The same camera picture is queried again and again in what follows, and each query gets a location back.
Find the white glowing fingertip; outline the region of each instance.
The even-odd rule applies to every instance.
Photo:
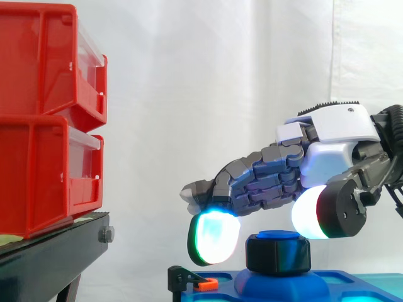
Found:
[[[328,239],[319,225],[316,204],[326,186],[312,187],[306,190],[295,202],[291,219],[299,234],[309,239]]]
[[[196,229],[196,249],[200,257],[209,264],[227,260],[237,245],[239,220],[220,211],[202,214]]]

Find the orange clip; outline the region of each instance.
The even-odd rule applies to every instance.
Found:
[[[213,278],[206,278],[208,282],[198,283],[193,286],[195,291],[215,291],[219,288],[219,281]]]

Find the white wall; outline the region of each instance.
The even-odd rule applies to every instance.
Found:
[[[402,39],[392,28],[402,22],[377,16],[382,31],[372,23],[380,3],[391,13],[396,1],[370,2],[376,10],[336,0],[332,73],[331,0],[71,1],[109,58],[108,124],[95,132],[105,137],[103,210],[116,230],[109,251],[82,275],[78,302],[169,301],[167,268],[198,269],[186,251],[191,216],[178,196],[185,184],[267,146],[276,125],[331,94],[362,100],[372,113],[401,100]],[[381,53],[374,45],[385,32]],[[378,87],[379,70],[374,97],[368,89]],[[242,269],[247,236],[292,229],[290,208],[242,218],[237,251],[209,269]],[[403,272],[395,239],[402,225],[385,196],[357,237],[312,242],[313,266]]]

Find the plastic drawer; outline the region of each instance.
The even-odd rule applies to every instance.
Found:
[[[106,123],[106,57],[70,4],[0,2],[0,113]]]
[[[102,206],[102,137],[62,116],[0,115],[0,142],[0,234],[34,237]]]

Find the black metal shelf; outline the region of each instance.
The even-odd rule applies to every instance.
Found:
[[[0,247],[0,301],[74,301],[79,276],[108,249],[109,213],[90,213],[67,228]]]

